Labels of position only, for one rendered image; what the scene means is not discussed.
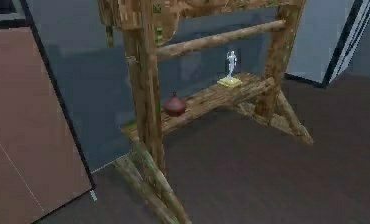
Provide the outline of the white figurine on yellow base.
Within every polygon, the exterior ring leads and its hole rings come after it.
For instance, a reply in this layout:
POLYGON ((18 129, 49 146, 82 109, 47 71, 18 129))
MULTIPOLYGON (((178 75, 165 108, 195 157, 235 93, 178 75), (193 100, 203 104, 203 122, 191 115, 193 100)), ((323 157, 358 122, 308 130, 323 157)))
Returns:
POLYGON ((228 74, 224 78, 218 80, 217 83, 225 87, 234 88, 242 84, 242 81, 240 79, 234 78, 232 76, 237 64, 237 56, 235 54, 235 51, 229 51, 227 53, 226 59, 228 61, 228 74))

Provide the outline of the brown room door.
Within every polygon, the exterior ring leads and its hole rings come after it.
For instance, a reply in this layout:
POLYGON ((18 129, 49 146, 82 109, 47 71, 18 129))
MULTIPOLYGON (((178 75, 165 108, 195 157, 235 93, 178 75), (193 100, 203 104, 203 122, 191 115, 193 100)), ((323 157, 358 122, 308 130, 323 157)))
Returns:
POLYGON ((92 188, 28 28, 0 30, 0 224, 31 224, 92 188))

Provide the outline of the white door with black frame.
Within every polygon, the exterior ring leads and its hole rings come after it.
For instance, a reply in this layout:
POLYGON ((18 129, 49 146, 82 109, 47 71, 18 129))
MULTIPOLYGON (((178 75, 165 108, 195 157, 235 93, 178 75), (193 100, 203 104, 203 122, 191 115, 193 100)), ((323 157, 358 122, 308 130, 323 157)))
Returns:
POLYGON ((369 20, 370 0, 354 0, 322 80, 324 87, 348 68, 369 20))

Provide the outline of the rustic wooden shelf table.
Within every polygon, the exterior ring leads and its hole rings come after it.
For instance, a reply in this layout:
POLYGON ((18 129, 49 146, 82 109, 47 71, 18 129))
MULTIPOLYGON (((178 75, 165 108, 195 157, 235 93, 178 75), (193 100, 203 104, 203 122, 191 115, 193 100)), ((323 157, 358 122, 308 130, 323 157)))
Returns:
POLYGON ((281 81, 288 66, 306 0, 97 0, 101 23, 111 35, 119 29, 130 78, 135 118, 123 126, 130 152, 114 163, 130 185, 152 207, 163 224, 192 224, 168 183, 163 136, 220 106, 258 123, 277 128, 300 141, 313 139, 286 99, 281 81), (182 18, 274 7, 274 21, 190 41, 173 43, 182 18), (240 85, 214 84, 186 98, 173 112, 160 103, 158 64, 197 50, 268 32, 271 41, 262 76, 237 74, 240 85))

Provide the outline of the dark red round vase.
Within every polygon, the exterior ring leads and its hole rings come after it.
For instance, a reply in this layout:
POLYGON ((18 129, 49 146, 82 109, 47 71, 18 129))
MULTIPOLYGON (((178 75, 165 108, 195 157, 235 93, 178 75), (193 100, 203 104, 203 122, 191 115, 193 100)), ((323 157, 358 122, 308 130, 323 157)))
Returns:
POLYGON ((170 117, 179 117, 186 110, 186 101, 180 98, 176 92, 163 104, 164 112, 170 117))

